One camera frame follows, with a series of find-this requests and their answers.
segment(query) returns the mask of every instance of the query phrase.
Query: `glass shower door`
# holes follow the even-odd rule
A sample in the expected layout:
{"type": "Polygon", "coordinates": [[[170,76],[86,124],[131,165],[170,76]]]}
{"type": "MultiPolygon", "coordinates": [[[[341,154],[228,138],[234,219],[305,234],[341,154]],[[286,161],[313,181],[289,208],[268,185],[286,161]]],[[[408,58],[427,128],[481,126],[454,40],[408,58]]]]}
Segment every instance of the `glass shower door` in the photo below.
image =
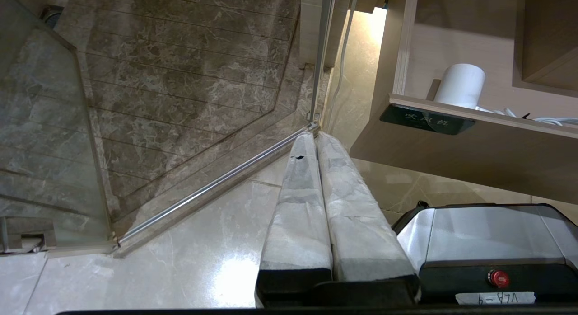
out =
{"type": "Polygon", "coordinates": [[[0,254],[112,245],[75,48],[16,0],[0,17],[0,254]]]}

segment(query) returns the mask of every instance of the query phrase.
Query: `emergency stop button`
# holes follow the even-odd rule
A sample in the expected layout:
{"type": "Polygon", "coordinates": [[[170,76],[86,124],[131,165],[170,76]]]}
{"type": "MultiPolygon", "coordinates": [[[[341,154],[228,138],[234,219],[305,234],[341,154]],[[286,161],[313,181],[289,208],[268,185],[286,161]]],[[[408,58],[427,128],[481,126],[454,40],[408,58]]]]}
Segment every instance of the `emergency stop button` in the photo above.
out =
{"type": "Polygon", "coordinates": [[[489,283],[497,288],[506,288],[510,286],[510,276],[502,270],[491,270],[488,272],[489,283]]]}

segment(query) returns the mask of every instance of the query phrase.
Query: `metal threshold strip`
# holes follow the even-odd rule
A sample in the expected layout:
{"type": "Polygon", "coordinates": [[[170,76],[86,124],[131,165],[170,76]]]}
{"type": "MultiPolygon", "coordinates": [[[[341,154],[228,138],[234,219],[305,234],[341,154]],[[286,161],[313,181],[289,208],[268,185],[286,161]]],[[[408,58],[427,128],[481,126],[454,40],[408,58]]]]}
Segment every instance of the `metal threshold strip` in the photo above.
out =
{"type": "Polygon", "coordinates": [[[263,150],[260,154],[254,156],[253,158],[242,163],[241,165],[238,165],[237,167],[224,173],[223,175],[218,177],[218,179],[215,179],[211,183],[208,183],[204,187],[198,189],[198,191],[195,191],[194,193],[188,195],[186,198],[183,198],[182,200],[178,201],[177,203],[169,206],[168,208],[166,208],[162,212],[159,212],[158,214],[156,214],[152,218],[148,219],[147,221],[144,221],[142,224],[130,229],[128,232],[126,232],[126,234],[124,234],[123,237],[121,237],[118,240],[118,243],[122,244],[124,241],[127,241],[129,238],[133,237],[134,235],[142,232],[143,230],[147,229],[148,227],[150,227],[151,225],[160,221],[161,219],[165,218],[166,216],[169,216],[169,214],[171,214],[172,212],[179,210],[180,208],[184,207],[188,203],[194,201],[196,198],[199,198],[199,197],[209,193],[209,191],[211,191],[212,189],[225,183],[227,180],[232,179],[233,177],[235,177],[236,175],[238,175],[239,173],[241,173],[245,169],[248,169],[248,167],[251,167],[252,165],[260,162],[261,160],[263,160],[264,158],[267,158],[271,154],[274,154],[275,152],[277,152],[278,150],[280,150],[284,146],[287,146],[288,144],[293,143],[295,138],[297,138],[297,136],[299,136],[302,132],[315,130],[317,127],[318,127],[318,125],[316,123],[311,123],[310,125],[302,127],[301,129],[297,130],[296,132],[294,132],[293,134],[291,134],[287,138],[280,140],[279,142],[270,146],[266,150],[263,150]]]}

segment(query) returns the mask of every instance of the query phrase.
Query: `black sign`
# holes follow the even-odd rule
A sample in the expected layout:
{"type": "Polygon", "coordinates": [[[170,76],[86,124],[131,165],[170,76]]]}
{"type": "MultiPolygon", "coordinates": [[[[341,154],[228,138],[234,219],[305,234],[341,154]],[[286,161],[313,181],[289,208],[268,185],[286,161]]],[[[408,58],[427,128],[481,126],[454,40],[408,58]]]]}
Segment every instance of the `black sign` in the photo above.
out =
{"type": "Polygon", "coordinates": [[[450,136],[461,133],[475,124],[472,119],[463,119],[444,113],[433,113],[419,108],[398,105],[389,105],[379,120],[450,136]]]}

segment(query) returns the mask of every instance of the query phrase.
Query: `shower floor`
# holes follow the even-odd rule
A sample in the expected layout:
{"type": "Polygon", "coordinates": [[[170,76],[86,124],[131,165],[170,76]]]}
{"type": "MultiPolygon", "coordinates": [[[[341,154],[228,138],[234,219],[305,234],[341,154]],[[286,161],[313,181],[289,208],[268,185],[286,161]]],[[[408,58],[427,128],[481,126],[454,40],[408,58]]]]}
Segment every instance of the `shower floor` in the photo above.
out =
{"type": "Polygon", "coordinates": [[[306,124],[300,2],[68,0],[117,235],[306,124]]]}

